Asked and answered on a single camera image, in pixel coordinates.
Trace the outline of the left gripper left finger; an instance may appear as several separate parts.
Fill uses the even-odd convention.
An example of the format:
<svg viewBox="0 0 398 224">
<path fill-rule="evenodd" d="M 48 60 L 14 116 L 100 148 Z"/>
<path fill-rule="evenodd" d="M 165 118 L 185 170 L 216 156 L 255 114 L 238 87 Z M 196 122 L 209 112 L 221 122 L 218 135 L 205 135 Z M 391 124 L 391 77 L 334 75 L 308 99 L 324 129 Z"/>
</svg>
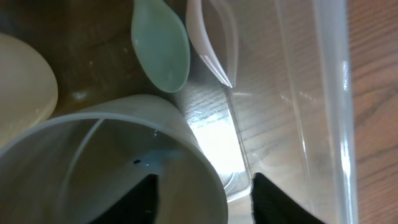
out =
<svg viewBox="0 0 398 224">
<path fill-rule="evenodd" d="M 153 224 L 159 207 L 159 176 L 149 174 L 91 224 Z"/>
</svg>

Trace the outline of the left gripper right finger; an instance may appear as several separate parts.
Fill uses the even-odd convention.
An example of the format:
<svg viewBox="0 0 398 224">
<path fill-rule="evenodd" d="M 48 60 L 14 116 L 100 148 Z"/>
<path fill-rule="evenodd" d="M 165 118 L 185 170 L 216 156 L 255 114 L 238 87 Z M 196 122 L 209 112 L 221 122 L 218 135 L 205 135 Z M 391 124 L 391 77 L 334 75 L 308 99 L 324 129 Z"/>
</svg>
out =
<svg viewBox="0 0 398 224">
<path fill-rule="evenodd" d="M 262 173 L 252 179 L 251 202 L 255 224 L 324 224 Z"/>
</svg>

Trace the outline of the white plastic fork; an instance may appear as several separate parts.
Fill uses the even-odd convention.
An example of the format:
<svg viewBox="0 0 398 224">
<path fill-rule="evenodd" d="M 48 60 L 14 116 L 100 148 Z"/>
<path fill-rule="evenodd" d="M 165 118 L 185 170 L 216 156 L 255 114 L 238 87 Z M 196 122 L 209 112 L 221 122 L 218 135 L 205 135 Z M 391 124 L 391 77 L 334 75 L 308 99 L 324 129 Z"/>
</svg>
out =
<svg viewBox="0 0 398 224">
<path fill-rule="evenodd" d="M 185 15 L 187 33 L 197 54 L 222 84 L 232 88 L 231 80 L 221 66 L 205 29 L 202 0 L 187 0 Z"/>
</svg>

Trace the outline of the grey cup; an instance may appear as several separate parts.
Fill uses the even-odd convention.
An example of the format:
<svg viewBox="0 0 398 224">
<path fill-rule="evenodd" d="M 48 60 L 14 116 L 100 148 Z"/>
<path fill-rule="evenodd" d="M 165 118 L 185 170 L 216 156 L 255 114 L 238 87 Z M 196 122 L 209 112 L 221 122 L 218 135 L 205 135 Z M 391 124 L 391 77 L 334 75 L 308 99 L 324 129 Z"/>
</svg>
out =
<svg viewBox="0 0 398 224">
<path fill-rule="evenodd" d="M 226 223 L 223 184 L 179 110 L 135 95 L 50 119 L 1 149 L 2 223 L 91 223 L 149 174 L 155 223 Z"/>
</svg>

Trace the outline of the yellow cup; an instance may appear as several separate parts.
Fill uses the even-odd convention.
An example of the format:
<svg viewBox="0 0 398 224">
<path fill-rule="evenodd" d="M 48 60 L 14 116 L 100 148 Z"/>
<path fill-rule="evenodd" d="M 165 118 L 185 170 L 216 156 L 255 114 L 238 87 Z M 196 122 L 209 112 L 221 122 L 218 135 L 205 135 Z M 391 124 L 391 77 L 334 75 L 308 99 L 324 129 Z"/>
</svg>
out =
<svg viewBox="0 0 398 224">
<path fill-rule="evenodd" d="M 58 100 L 55 75 L 27 43 L 1 34 L 1 146 L 45 121 Z"/>
</svg>

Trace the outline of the light blue plastic spoon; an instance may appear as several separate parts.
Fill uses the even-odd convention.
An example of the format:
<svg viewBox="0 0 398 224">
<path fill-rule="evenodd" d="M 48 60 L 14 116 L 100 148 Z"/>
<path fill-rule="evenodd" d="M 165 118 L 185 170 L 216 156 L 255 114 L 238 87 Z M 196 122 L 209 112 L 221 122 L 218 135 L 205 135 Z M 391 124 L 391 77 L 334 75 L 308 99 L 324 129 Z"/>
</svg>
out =
<svg viewBox="0 0 398 224">
<path fill-rule="evenodd" d="M 161 91 L 182 89 L 190 71 L 185 27 L 163 0 L 134 0 L 131 41 L 149 80 Z"/>
</svg>

